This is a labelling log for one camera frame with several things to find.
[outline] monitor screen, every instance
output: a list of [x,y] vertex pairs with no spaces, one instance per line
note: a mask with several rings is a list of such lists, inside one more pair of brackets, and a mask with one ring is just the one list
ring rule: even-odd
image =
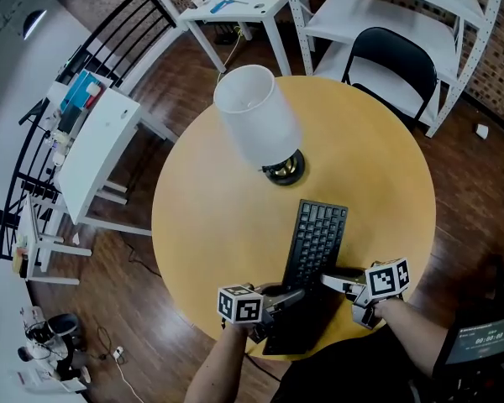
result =
[[461,328],[446,364],[465,363],[504,352],[504,319]]

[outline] round wooden table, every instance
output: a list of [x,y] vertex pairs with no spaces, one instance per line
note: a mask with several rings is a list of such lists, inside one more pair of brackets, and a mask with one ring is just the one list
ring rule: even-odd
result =
[[[221,332],[218,287],[281,281],[301,199],[349,208],[338,265],[368,268],[407,257],[412,284],[405,300],[431,252],[433,183],[401,121],[340,82],[311,76],[277,81],[302,127],[306,173],[300,181],[276,186],[252,168],[211,106],[180,137],[155,193],[153,245],[164,282],[177,308],[215,339]],[[369,333],[352,321],[350,305],[341,304],[307,356]],[[252,354],[262,357],[262,349]]]

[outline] small white box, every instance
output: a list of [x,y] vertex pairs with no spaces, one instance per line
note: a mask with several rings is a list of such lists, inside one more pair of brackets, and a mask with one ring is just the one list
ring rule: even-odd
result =
[[217,312],[232,324],[261,322],[263,296],[242,285],[218,288]]
[[410,284],[409,265],[405,258],[372,267],[365,274],[370,300],[397,296]]

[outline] person's forearm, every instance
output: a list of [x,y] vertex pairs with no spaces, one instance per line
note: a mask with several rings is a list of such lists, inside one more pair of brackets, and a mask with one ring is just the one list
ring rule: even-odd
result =
[[185,403],[230,403],[235,401],[243,365],[247,332],[228,325],[197,371]]
[[384,318],[413,363],[431,377],[448,330],[424,318],[398,298],[378,303],[375,312]]

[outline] black chair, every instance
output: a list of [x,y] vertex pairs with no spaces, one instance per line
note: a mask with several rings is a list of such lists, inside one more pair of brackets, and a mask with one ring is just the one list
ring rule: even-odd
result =
[[345,67],[344,77],[342,78],[342,82],[350,85],[352,84],[349,79],[349,69],[354,57],[372,61],[393,71],[405,80],[423,99],[422,106],[415,118],[412,118],[365,86],[358,83],[353,84],[355,88],[359,88],[361,91],[366,92],[374,99],[383,103],[412,131],[416,127],[417,121],[422,116],[423,111],[428,106],[437,86],[437,71],[426,51],[409,39],[389,29],[372,27],[360,33],[353,43],[349,61],[347,62],[347,67]]

